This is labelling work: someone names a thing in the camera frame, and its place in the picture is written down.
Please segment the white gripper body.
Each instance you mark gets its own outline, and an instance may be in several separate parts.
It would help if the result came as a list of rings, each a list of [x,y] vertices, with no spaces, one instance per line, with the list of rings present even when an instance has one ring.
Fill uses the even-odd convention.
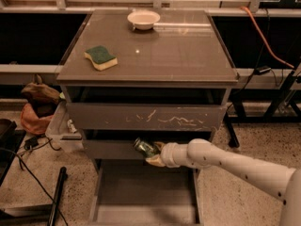
[[[163,147],[160,153],[161,160],[168,168],[178,168],[180,166],[175,161],[173,155],[175,152],[177,152],[177,147],[178,147],[177,143],[168,143]]]

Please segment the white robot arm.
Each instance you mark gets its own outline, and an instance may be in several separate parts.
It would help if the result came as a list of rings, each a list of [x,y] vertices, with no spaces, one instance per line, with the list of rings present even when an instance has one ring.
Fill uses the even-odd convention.
[[[205,139],[162,144],[146,161],[157,167],[217,166],[282,201],[279,226],[301,226],[301,169],[226,152]]]

